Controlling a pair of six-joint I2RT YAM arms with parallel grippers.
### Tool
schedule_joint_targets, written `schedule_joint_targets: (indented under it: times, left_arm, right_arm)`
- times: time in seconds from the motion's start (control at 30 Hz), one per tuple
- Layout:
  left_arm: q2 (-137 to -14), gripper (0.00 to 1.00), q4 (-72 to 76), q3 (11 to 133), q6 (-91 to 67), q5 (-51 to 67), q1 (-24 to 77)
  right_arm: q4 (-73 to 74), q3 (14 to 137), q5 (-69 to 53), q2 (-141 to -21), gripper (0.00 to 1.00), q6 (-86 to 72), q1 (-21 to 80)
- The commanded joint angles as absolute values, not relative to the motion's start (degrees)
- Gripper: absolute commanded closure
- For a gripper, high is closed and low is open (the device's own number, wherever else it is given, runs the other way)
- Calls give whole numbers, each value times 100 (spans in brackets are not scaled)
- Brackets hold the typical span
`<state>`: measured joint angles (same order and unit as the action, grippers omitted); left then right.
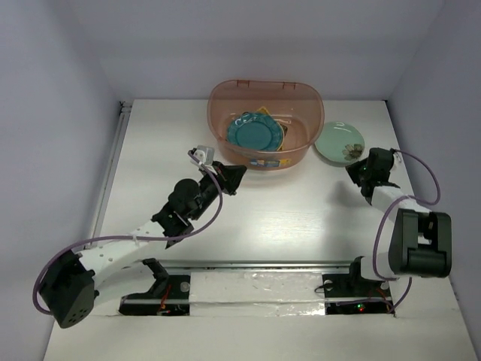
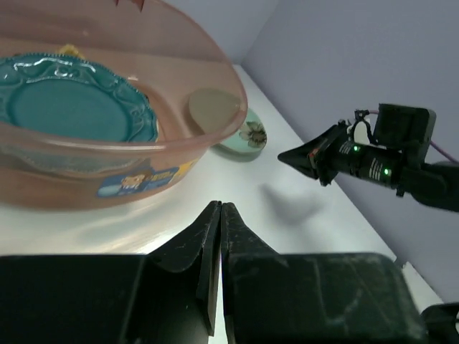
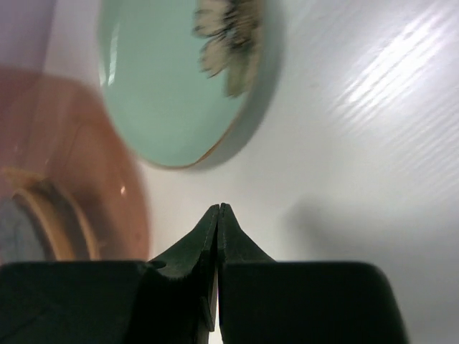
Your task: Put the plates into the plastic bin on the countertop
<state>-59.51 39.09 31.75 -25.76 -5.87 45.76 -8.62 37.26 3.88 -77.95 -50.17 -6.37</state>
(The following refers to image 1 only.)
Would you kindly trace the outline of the light green floral plate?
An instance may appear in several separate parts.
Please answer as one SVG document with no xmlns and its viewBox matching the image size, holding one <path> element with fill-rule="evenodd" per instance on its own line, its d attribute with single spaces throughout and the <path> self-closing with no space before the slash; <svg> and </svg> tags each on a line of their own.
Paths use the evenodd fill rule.
<svg viewBox="0 0 481 361">
<path fill-rule="evenodd" d="M 348 123 L 328 122 L 315 140 L 314 147 L 329 162 L 350 165 L 360 160 L 365 140 L 360 131 Z"/>
</svg>

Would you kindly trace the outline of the teal scalloped plate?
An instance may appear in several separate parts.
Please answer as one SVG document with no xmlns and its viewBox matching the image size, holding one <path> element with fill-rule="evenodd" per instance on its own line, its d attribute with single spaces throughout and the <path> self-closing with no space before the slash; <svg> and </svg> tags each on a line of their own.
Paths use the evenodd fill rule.
<svg viewBox="0 0 481 361">
<path fill-rule="evenodd" d="M 228 125 L 226 139 L 230 144 L 258 151 L 276 151 L 284 140 L 282 126 L 268 114 L 245 112 Z"/>
</svg>

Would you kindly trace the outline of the fan-shaped woven plate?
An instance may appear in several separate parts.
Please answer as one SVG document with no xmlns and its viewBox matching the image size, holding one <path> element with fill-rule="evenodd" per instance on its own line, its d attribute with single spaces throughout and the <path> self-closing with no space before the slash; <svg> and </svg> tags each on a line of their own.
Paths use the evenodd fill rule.
<svg viewBox="0 0 481 361">
<path fill-rule="evenodd" d="M 282 141 L 280 142 L 279 147 L 277 148 L 277 151 L 283 150 L 284 141 L 286 139 L 287 132 L 289 131 L 288 125 L 291 124 L 291 120 L 286 120 L 286 119 L 282 119 L 282 118 L 274 118 L 271 115 L 271 112 L 264 106 L 260 107 L 257 110 L 257 112 L 272 117 L 279 124 L 280 128 L 282 129 L 283 138 L 282 138 Z"/>
</svg>

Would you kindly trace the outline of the black square floral plate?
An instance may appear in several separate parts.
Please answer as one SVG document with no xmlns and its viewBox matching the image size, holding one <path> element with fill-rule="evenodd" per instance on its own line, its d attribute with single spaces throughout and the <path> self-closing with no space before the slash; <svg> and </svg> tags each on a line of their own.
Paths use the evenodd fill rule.
<svg viewBox="0 0 481 361">
<path fill-rule="evenodd" d="M 239 145 L 254 150 L 282 150 L 291 120 L 273 117 L 268 113 L 244 112 L 240 134 L 235 136 Z"/>
</svg>

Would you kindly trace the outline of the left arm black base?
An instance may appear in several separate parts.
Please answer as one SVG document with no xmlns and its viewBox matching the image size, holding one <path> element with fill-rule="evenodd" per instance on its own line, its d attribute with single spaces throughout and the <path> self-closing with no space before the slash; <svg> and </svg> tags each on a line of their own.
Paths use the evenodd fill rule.
<svg viewBox="0 0 481 361">
<path fill-rule="evenodd" d="M 123 296 L 119 313 L 123 316 L 189 316 L 190 275 L 170 275 L 157 259 L 142 263 L 153 273 L 154 283 L 144 293 Z"/>
</svg>

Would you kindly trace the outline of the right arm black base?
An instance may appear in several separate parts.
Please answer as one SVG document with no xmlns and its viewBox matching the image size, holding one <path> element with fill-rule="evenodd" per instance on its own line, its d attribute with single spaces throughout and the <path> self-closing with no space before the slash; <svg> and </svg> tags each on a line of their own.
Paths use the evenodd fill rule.
<svg viewBox="0 0 481 361">
<path fill-rule="evenodd" d="M 328 299 L 367 299 L 381 297 L 380 281 L 366 280 L 349 274 L 324 274 L 324 294 Z"/>
</svg>

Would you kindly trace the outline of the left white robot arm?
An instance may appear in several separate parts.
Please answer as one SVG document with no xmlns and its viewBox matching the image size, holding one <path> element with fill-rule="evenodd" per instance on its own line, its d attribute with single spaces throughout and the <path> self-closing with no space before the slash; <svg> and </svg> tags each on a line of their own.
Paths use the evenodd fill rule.
<svg viewBox="0 0 481 361">
<path fill-rule="evenodd" d="M 166 248 L 206 230 L 219 216 L 214 215 L 199 229 L 198 220 L 214 200 L 236 194 L 247 172 L 244 165 L 224 165 L 215 161 L 205 165 L 194 161 L 203 177 L 199 181 L 178 181 L 161 211 L 151 217 L 150 225 L 159 226 L 160 235 L 112 235 L 94 238 L 97 247 L 85 249 L 86 240 L 59 251 L 41 269 L 34 282 L 32 303 L 42 314 L 50 315 L 67 329 L 84 320 L 93 310 L 100 286 L 110 276 L 136 262 L 150 271 L 140 282 L 143 293 L 122 297 L 119 310 L 127 315 L 183 315 L 183 306 L 168 306 L 168 298 L 180 288 L 179 281 L 169 275 L 154 249 Z"/>
</svg>

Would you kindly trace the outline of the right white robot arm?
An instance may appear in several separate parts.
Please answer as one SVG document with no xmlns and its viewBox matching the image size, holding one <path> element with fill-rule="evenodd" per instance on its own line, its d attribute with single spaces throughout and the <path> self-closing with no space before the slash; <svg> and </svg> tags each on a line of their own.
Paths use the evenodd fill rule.
<svg viewBox="0 0 481 361">
<path fill-rule="evenodd" d="M 425 167 L 435 185 L 435 200 L 407 195 L 389 180 L 396 153 Z M 368 204 L 383 213 L 372 254 L 356 257 L 349 266 L 347 289 L 362 295 L 374 282 L 396 281 L 402 277 L 449 276 L 452 270 L 452 220 L 448 214 L 428 208 L 441 198 L 439 181 L 431 168 L 419 157 L 402 150 L 373 147 L 367 158 L 348 165 L 346 171 Z"/>
</svg>

